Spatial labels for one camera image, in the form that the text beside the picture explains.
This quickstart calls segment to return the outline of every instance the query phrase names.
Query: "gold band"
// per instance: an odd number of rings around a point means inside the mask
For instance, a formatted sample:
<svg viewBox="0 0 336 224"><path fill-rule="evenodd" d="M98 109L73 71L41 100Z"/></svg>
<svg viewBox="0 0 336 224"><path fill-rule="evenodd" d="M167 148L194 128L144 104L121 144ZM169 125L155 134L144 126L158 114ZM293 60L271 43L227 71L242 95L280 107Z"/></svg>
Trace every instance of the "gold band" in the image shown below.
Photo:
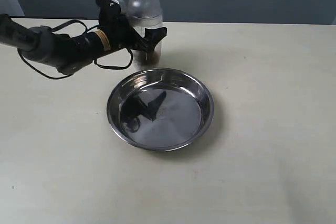
<svg viewBox="0 0 336 224"><path fill-rule="evenodd" d="M111 45L110 45L109 39L107 38L106 34L102 30L94 31L94 33L97 34L98 37L100 38L100 41L102 42L104 46L104 51L111 50Z"/></svg>

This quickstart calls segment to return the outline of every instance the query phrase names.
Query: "metal bowl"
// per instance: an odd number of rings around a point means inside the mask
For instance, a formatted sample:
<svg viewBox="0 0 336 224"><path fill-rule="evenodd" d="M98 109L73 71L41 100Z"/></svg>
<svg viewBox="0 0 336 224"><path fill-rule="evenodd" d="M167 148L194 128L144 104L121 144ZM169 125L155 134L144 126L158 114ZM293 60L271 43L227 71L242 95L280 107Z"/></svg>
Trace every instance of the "metal bowl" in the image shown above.
<svg viewBox="0 0 336 224"><path fill-rule="evenodd" d="M208 89L190 74L167 68L128 76L107 103L114 132L127 143L152 151L191 144L209 128L213 115Z"/></svg>

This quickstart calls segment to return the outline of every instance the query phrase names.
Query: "clear plastic bottle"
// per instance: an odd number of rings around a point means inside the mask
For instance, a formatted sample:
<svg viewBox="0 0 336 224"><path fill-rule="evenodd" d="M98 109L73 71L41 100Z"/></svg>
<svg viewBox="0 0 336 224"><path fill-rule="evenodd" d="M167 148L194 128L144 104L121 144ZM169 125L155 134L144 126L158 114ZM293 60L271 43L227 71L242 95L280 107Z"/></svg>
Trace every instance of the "clear plastic bottle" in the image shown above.
<svg viewBox="0 0 336 224"><path fill-rule="evenodd" d="M130 24L142 36L145 36L145 28L156 29L162 27L162 9L159 0L129 0L127 15ZM145 53L133 51L136 68L143 70L156 67L161 56L161 42L154 52Z"/></svg>

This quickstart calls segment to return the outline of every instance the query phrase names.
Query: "white table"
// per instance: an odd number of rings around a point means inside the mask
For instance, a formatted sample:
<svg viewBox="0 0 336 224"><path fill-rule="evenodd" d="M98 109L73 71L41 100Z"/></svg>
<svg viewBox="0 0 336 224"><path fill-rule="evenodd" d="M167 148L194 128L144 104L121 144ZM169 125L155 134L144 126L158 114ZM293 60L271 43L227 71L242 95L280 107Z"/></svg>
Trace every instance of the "white table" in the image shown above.
<svg viewBox="0 0 336 224"><path fill-rule="evenodd" d="M166 26L161 65L215 100L209 131L170 153L128 145L107 121L134 69L51 81L0 46L0 223L336 223L336 27Z"/></svg>

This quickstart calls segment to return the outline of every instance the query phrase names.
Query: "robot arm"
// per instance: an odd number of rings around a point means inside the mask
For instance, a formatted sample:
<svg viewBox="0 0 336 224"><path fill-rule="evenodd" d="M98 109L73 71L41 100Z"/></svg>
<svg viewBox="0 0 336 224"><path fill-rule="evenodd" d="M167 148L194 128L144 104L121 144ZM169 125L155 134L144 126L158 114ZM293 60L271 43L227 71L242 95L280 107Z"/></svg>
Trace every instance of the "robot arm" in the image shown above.
<svg viewBox="0 0 336 224"><path fill-rule="evenodd" d="M96 0L96 4L100 7L97 30L89 32L86 28L83 34L72 38L67 34L54 32L73 23L83 24L79 20L70 20L55 28L39 26L27 29L12 21L8 15L2 14L0 42L18 48L22 60L39 73L41 72L26 59L55 67L66 76L53 78L41 74L50 79L61 79L93 62L105 69L125 69L132 63L131 50L152 52L167 34L167 28L163 27L146 29L145 37L141 37L129 24L122 0ZM109 67L97 63L98 58L124 48L131 54L131 61L127 66Z"/></svg>

